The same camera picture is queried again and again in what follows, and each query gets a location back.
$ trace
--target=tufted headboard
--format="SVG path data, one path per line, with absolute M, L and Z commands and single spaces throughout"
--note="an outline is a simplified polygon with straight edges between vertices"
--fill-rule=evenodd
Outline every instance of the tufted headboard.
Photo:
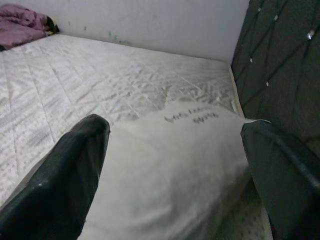
M 266 119 L 320 157 L 320 0 L 251 0 L 233 56 L 247 118 Z

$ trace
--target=pink blanket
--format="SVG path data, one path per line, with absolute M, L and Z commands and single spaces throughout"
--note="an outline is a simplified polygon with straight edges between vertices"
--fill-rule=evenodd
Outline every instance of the pink blanket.
M 23 6 L 0 7 L 0 46 L 6 50 L 46 36 L 48 16 Z

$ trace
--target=white pillow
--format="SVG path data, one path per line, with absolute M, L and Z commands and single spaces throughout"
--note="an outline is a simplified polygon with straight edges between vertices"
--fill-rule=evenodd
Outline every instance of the white pillow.
M 212 238 L 250 178 L 240 136 L 248 122 L 174 102 L 115 125 L 79 240 Z

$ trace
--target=mattress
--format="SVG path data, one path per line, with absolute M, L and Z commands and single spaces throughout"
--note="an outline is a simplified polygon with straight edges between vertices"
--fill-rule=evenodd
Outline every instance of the mattress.
M 81 118 L 134 121 L 175 100 L 242 114 L 221 61 L 61 34 L 1 52 L 0 205 Z

